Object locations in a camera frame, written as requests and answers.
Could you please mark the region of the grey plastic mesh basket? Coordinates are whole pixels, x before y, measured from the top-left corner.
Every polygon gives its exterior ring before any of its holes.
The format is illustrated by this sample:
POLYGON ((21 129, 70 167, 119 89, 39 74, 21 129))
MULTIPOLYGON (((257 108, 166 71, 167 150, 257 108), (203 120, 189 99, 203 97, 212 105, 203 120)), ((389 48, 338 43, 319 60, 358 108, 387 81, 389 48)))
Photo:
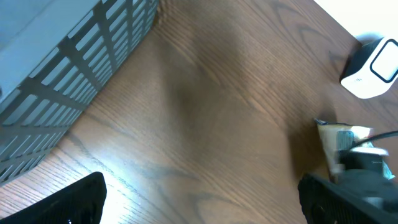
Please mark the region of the grey plastic mesh basket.
POLYGON ((142 42, 157 0, 49 1, 1 50, 1 183, 34 169, 142 42))

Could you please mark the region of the white barcode scanner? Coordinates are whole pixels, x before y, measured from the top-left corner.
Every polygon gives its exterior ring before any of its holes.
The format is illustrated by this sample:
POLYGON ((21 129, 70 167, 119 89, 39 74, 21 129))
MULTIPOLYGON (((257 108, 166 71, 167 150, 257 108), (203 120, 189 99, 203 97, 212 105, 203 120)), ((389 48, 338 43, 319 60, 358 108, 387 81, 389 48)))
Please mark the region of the white barcode scanner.
POLYGON ((358 49, 340 83, 360 99, 384 94, 397 80, 397 39, 383 37, 358 49))

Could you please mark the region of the cream blue snack bag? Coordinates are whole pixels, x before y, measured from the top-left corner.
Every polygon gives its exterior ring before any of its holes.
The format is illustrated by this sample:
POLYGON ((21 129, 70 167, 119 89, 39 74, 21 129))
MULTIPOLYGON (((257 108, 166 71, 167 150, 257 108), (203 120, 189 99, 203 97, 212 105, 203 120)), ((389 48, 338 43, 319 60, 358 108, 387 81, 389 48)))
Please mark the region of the cream blue snack bag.
POLYGON ((375 147, 373 142, 397 136, 397 131, 373 134, 373 128, 346 123, 330 123, 315 120, 323 152, 325 153, 330 179, 336 181, 338 174, 344 170, 340 154, 347 154, 356 147, 375 147))

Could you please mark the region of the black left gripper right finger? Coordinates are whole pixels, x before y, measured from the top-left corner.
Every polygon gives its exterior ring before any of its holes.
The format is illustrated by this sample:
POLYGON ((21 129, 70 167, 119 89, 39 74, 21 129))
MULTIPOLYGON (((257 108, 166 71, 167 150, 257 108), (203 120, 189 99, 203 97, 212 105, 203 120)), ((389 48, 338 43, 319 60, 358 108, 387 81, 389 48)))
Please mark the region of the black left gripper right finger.
POLYGON ((306 174, 298 191, 308 223, 397 223, 397 184, 376 172, 344 172, 337 183, 306 174))

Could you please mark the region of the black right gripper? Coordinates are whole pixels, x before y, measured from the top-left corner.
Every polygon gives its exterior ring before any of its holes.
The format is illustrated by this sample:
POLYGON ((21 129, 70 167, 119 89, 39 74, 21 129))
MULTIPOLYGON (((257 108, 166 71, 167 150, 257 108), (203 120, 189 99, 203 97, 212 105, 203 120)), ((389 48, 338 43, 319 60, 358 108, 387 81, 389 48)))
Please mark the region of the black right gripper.
POLYGON ((397 183, 384 158, 385 149, 356 147, 340 154, 344 170, 337 184, 352 194, 386 212, 397 211, 397 183))

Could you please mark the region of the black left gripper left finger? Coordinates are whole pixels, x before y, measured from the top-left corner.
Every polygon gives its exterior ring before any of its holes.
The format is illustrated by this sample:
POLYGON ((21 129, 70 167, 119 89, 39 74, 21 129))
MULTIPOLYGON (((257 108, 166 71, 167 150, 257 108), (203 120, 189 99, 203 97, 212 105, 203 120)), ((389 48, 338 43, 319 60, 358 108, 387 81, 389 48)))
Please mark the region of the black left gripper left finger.
POLYGON ((99 224, 106 194, 103 174, 94 172, 41 201, 1 219, 1 223, 99 224))

